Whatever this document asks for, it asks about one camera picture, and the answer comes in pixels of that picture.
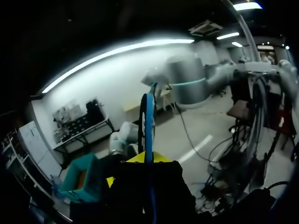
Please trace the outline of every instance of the wire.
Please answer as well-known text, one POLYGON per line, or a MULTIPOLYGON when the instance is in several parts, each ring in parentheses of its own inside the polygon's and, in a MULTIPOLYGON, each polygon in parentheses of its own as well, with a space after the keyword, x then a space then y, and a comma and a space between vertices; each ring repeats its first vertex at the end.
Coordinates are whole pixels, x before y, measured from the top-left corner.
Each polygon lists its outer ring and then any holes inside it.
POLYGON ((230 137, 230 138, 228 138, 228 139, 225 139, 224 141, 222 141, 222 142, 220 142, 218 145, 216 145, 212 150, 211 150, 211 152, 210 152, 210 154, 209 154, 209 161, 211 161, 210 159, 211 159, 211 155, 212 155, 212 153, 213 153, 213 151, 219 146, 219 145, 221 145, 221 144, 223 144, 224 142, 226 142, 226 141, 228 141, 228 140, 230 140, 230 139, 232 139, 233 138, 233 136, 232 137, 230 137))
POLYGON ((266 189, 267 190, 270 190, 271 188, 273 187, 276 187, 276 186, 279 186, 279 185, 288 185, 288 181, 281 181, 281 182, 277 182, 277 183, 274 183, 272 185, 270 185, 269 187, 267 187, 266 189))
POLYGON ((202 155, 200 155, 200 154, 196 151, 196 149, 195 149, 195 147, 194 147, 194 145, 193 145, 193 143, 192 143, 192 141, 191 141, 191 139, 190 139, 189 133, 188 133, 188 131, 187 131, 186 124, 185 124, 185 121, 184 121, 184 118, 183 118, 181 109, 180 109, 178 106, 177 106, 177 109, 178 109, 178 113, 179 113, 179 115, 180 115, 180 117, 181 117, 181 119, 182 119, 183 126, 184 126, 184 129, 185 129, 187 138, 188 138, 188 140, 189 140, 189 142, 190 142, 190 145, 191 145, 192 149, 193 149, 193 150, 196 152, 196 154, 197 154, 200 158, 202 158, 203 160, 205 160, 205 161, 209 161, 209 162, 213 162, 213 161, 210 161, 209 159, 203 157, 202 155))

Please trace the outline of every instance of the gray floor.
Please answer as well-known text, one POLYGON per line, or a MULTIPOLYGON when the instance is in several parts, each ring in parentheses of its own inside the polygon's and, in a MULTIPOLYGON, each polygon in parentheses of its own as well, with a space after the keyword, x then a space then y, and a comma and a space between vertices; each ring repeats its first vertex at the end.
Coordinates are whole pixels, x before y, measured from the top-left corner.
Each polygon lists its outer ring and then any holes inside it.
MULTIPOLYGON (((183 118, 193 145, 200 147, 198 153, 207 158, 210 151, 223 140, 231 137, 228 129, 235 123, 235 119, 226 115, 233 102, 231 94, 227 90, 224 97, 216 96, 207 101, 199 109, 183 112, 183 118)), ((186 136, 182 120, 179 115, 174 115, 172 111, 167 111, 159 115, 156 120, 156 136, 154 141, 154 151, 159 152, 170 160, 181 162, 183 168, 183 178, 191 193, 197 198, 200 197, 199 190, 203 187, 202 182, 206 182, 209 174, 207 172, 208 162, 198 157, 186 136)), ((275 132, 265 129, 263 138, 258 146, 258 156, 262 156, 270 149, 275 132)), ((278 181, 288 180, 292 173, 293 164, 290 161, 292 144, 290 142, 281 151, 284 139, 280 139, 276 150, 269 161, 265 187, 278 181)), ((215 157, 229 142, 220 145, 212 155, 215 157)), ((98 158, 108 155, 108 141, 94 145, 92 152, 98 158)), ((67 169, 61 173, 64 179, 67 169)), ((276 187, 271 191, 275 197, 279 196, 283 187, 276 187)))

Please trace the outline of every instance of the metal rack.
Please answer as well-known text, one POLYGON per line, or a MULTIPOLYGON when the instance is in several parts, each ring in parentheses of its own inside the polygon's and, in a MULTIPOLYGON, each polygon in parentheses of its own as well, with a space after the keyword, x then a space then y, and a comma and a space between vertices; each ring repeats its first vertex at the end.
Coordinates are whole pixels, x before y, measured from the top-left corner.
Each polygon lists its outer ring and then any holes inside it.
MULTIPOLYGON (((9 144, 4 147, 3 151, 1 152, 2 154, 5 153, 9 148, 12 150, 13 155, 11 156, 11 159, 6 163, 6 169, 9 170, 10 172, 12 172, 14 174, 14 176, 16 177, 17 181, 23 186, 22 181, 20 180, 20 176, 23 176, 24 179, 26 179, 27 177, 30 178, 30 180, 33 182, 33 186, 34 187, 38 187, 46 196, 48 196, 49 198, 51 198, 51 195, 49 194, 49 192, 47 192, 43 186, 41 186, 41 184, 36 180, 35 177, 33 177, 32 173, 29 171, 28 166, 26 165, 26 163, 28 162, 28 160, 31 160, 29 154, 24 150, 24 157, 21 157, 15 147, 20 145, 20 142, 18 140, 17 136, 17 132, 11 132, 7 135, 7 139, 9 141, 9 144), (14 145, 12 143, 12 139, 14 140, 18 140, 18 142, 14 145)), ((28 164, 32 164, 32 168, 37 169, 38 167, 36 166, 36 164, 31 160, 31 162, 28 162, 28 164)))

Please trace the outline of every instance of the ceiling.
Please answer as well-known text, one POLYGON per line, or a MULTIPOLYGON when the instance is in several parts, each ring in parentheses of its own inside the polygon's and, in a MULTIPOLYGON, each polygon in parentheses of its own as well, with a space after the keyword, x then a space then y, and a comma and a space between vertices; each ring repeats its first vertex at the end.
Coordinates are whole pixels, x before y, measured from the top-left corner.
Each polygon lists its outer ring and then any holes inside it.
MULTIPOLYGON (((242 13, 253 35, 279 36, 273 15, 281 6, 260 2, 264 10, 242 13)), ((159 31, 188 35, 206 19, 223 32, 240 30, 221 0, 2 1, 0 114, 22 108, 58 72, 113 42, 159 31)))

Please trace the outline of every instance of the ceiling light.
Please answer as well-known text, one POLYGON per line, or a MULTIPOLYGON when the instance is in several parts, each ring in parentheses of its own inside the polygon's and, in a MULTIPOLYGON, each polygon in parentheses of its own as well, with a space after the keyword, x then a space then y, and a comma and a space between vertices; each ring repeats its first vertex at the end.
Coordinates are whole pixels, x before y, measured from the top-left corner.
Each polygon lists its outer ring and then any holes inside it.
POLYGON ((262 9, 262 7, 256 2, 245 2, 234 5, 235 10, 242 11, 247 9, 262 9))
POLYGON ((232 42, 232 44, 239 47, 239 48, 243 47, 243 45, 239 44, 238 42, 232 42))
POLYGON ((238 36, 238 35, 240 35, 238 32, 232 33, 232 34, 226 34, 226 35, 223 35, 223 36, 218 36, 217 40, 222 40, 222 39, 225 39, 225 38, 229 38, 229 37, 232 37, 232 36, 238 36))
POLYGON ((100 59, 103 59, 105 57, 109 57, 112 55, 116 55, 125 51, 137 49, 137 48, 144 48, 144 47, 151 47, 151 46, 157 46, 157 45, 164 45, 164 44, 170 44, 170 43, 192 43, 194 40, 187 40, 187 39, 165 39, 165 40, 156 40, 156 41, 146 41, 143 43, 137 43, 137 44, 132 44, 126 47, 118 48, 115 50, 111 50, 107 53, 104 53, 102 55, 96 56, 92 59, 87 60, 86 62, 83 62, 82 64, 76 66, 75 68, 69 70, 68 72, 64 73, 61 77, 56 79, 53 83, 51 83, 47 88, 45 88, 42 93, 47 93, 49 92, 54 86, 56 86, 58 83, 60 83, 62 80, 73 74, 74 72, 84 68, 85 66, 88 66, 100 59))
POLYGON ((262 46, 262 45, 259 45, 257 47, 257 49, 259 49, 259 50, 274 50, 274 47, 273 46, 262 46))

